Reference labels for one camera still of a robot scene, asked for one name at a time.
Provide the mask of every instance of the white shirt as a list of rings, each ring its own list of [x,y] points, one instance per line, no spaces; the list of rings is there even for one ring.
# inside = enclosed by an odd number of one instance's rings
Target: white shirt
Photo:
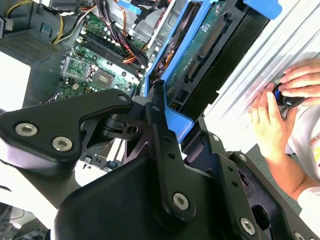
[[[295,153],[305,170],[320,182],[320,105],[301,106],[286,146],[286,153]],[[304,190],[298,197],[300,218],[320,237],[320,187]]]

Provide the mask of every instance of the computer mouse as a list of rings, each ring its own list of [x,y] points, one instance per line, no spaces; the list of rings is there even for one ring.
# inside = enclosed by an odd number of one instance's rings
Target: computer mouse
[[[282,83],[279,83],[275,88],[273,89],[273,94],[276,99],[276,103],[279,106],[285,106],[287,108],[294,108],[299,106],[303,103],[303,101],[306,99],[305,97],[291,97],[291,96],[283,96],[281,91],[279,91],[279,87],[282,85]]]

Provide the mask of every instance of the bolt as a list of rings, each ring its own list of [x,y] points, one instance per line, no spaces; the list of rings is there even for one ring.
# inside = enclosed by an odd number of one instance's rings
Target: bolt
[[[152,106],[152,108],[158,112],[160,111],[160,109],[157,106]]]
[[[188,199],[180,192],[176,192],[173,195],[173,202],[180,210],[185,211],[189,208]]]
[[[128,99],[125,96],[119,95],[119,99],[121,99],[124,102],[127,102]]]
[[[242,154],[239,154],[239,157],[243,160],[243,161],[247,161],[247,159],[246,159],[246,157],[244,156],[244,155],[242,155]]]
[[[251,236],[255,235],[256,230],[255,227],[252,225],[252,223],[246,219],[245,217],[242,217],[240,219],[240,223],[242,225],[242,228]]]
[[[38,128],[31,123],[24,122],[15,127],[15,132],[20,136],[31,137],[37,134]]]
[[[212,135],[213,139],[217,142],[219,142],[219,138],[216,135]]]
[[[52,147],[59,152],[67,152],[72,148],[72,141],[64,136],[58,136],[52,141]]]
[[[304,237],[301,236],[301,234],[298,233],[298,232],[295,232],[295,233],[294,233],[294,236],[295,236],[295,239],[296,239],[296,240],[305,240]]]

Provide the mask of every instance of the hand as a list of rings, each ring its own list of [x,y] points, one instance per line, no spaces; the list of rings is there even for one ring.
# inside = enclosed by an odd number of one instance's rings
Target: hand
[[[267,88],[253,102],[249,117],[255,131],[261,154],[276,161],[285,154],[286,144],[294,128],[297,108],[290,108],[283,120],[272,93],[274,85]]]
[[[320,59],[293,65],[284,73],[279,87],[283,96],[305,97],[304,106],[320,104]]]

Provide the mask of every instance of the blue plastic tab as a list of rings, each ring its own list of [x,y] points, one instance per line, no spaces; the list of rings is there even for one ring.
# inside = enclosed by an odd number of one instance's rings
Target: blue plastic tab
[[[184,12],[187,10],[187,7],[191,1],[192,0],[188,0],[185,3],[185,5],[184,5],[176,23],[175,23],[175,26],[172,28],[172,31],[171,31],[169,37],[167,38],[166,42],[164,43],[162,49],[160,50],[151,69],[149,70],[149,72],[145,76],[145,90],[144,90],[145,96],[147,96],[148,90],[149,90],[150,74],[153,71],[153,69],[156,67],[159,59],[161,58],[162,54],[164,53],[166,46],[168,45],[169,41],[171,40],[176,28],[178,27],[178,25],[182,19]],[[195,18],[193,20],[188,32],[186,33],[184,39],[182,40],[177,52],[175,53],[171,63],[169,64],[169,66],[167,67],[167,69],[165,70],[165,72],[162,75],[161,79],[164,80],[164,82],[165,82],[165,84],[163,86],[164,93],[167,92],[166,91],[166,83],[168,82],[170,76],[172,75],[172,73],[176,69],[178,63],[180,62],[181,58],[185,54],[186,50],[188,49],[188,46],[190,45],[190,43],[192,42],[193,38],[195,37],[197,31],[201,27],[202,22],[204,21],[204,18],[206,17],[210,7],[212,6],[212,4],[214,2],[217,2],[217,1],[218,0],[193,0],[192,1],[192,2],[202,2],[202,4],[201,4],[201,7],[200,7],[197,15],[195,16]],[[194,122],[192,121],[192,119],[190,119],[190,118],[182,115],[181,113],[168,107],[166,95],[164,96],[164,106],[165,106],[164,113],[165,113],[165,117],[166,117],[166,122],[168,124],[168,128],[175,132],[178,143],[181,143],[182,140],[185,138],[185,136],[189,133],[189,131],[194,126]]]
[[[140,8],[132,5],[131,3],[125,0],[119,0],[118,4],[119,6],[124,7],[125,9],[129,9],[130,11],[134,12],[137,15],[140,15],[142,13]]]
[[[276,19],[282,12],[277,0],[243,0],[243,2],[270,20]]]

